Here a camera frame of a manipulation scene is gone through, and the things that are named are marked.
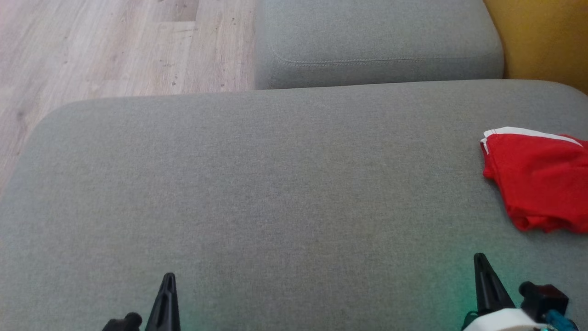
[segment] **gray fabric surface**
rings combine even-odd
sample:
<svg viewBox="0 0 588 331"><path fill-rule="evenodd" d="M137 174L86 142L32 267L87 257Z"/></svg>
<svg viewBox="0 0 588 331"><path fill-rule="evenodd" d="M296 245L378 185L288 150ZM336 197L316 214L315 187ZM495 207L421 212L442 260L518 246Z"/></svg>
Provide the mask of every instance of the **gray fabric surface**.
<svg viewBox="0 0 588 331"><path fill-rule="evenodd" d="M454 81L95 100L34 130L0 202L0 329L147 317L183 330L458 330L487 254L516 302L553 283L588 327L588 240L522 233L482 132L587 139L588 97Z"/></svg>
<svg viewBox="0 0 588 331"><path fill-rule="evenodd" d="M259 0L258 89L501 78L482 0Z"/></svg>

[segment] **folded red cloth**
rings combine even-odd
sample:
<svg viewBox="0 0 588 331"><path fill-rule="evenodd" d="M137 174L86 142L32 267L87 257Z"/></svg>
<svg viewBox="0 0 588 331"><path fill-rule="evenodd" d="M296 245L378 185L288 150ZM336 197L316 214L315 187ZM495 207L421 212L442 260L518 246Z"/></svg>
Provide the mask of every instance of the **folded red cloth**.
<svg viewBox="0 0 588 331"><path fill-rule="evenodd" d="M512 127L484 136L484 176L519 230L588 232L588 141Z"/></svg>

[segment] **yellow cushion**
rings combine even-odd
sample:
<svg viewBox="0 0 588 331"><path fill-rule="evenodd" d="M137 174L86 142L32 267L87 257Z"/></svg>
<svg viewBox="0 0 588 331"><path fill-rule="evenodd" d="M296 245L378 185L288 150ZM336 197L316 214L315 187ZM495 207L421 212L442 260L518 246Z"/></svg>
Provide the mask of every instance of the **yellow cushion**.
<svg viewBox="0 0 588 331"><path fill-rule="evenodd" d="M485 0L505 78L561 82L588 94L588 0Z"/></svg>

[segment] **light wood plank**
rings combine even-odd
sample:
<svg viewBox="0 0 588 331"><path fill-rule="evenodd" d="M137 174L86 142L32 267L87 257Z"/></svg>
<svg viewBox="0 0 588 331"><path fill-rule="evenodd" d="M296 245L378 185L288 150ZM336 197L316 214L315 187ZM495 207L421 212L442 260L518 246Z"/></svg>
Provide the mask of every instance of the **light wood plank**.
<svg viewBox="0 0 588 331"><path fill-rule="evenodd" d="M0 194L72 101L252 88L255 0L0 0Z"/></svg>

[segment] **white plastic part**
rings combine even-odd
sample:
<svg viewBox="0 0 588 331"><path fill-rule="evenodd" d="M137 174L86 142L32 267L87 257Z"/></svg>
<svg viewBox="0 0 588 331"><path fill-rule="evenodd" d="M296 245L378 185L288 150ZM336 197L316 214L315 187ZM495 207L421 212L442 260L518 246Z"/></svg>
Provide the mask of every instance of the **white plastic part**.
<svg viewBox="0 0 588 331"><path fill-rule="evenodd" d="M544 327L545 324L536 323L520 309L504 308L478 317L464 331L530 331Z"/></svg>

